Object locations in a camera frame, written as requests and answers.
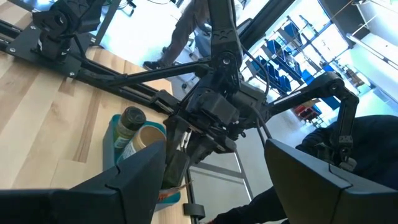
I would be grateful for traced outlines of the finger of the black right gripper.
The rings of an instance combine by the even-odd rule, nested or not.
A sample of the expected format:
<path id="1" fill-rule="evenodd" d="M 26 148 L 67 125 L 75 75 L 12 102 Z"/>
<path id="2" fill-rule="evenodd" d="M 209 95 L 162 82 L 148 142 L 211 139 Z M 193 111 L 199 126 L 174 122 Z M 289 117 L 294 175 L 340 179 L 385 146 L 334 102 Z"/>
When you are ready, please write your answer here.
<path id="1" fill-rule="evenodd" d="M 189 165 L 197 164 L 209 156 L 212 152 L 217 154 L 232 153 L 236 150 L 236 143 L 226 137 L 192 133 L 186 146 L 186 154 L 190 158 Z"/>
<path id="2" fill-rule="evenodd" d="M 182 117 L 173 115 L 164 121 L 166 127 L 166 154 L 173 154 L 177 150 L 184 133 L 188 129 L 188 123 Z"/>

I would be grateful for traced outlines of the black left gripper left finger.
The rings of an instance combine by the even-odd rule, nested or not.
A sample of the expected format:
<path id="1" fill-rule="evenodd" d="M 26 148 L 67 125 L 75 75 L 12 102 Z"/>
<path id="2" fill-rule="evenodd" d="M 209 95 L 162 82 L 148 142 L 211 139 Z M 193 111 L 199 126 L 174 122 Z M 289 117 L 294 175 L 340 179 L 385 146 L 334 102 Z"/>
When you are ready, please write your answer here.
<path id="1" fill-rule="evenodd" d="M 70 223 L 150 223 L 164 169 L 160 140 L 77 185 Z"/>

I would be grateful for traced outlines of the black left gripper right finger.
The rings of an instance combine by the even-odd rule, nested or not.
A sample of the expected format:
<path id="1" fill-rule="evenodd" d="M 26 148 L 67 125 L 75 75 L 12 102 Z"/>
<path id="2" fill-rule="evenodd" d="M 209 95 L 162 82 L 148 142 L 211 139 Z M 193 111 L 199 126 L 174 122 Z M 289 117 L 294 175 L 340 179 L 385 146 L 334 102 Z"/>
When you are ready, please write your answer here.
<path id="1" fill-rule="evenodd" d="M 268 139 L 266 164 L 290 223 L 332 223 L 342 190 L 352 185 L 330 165 L 278 140 Z"/>

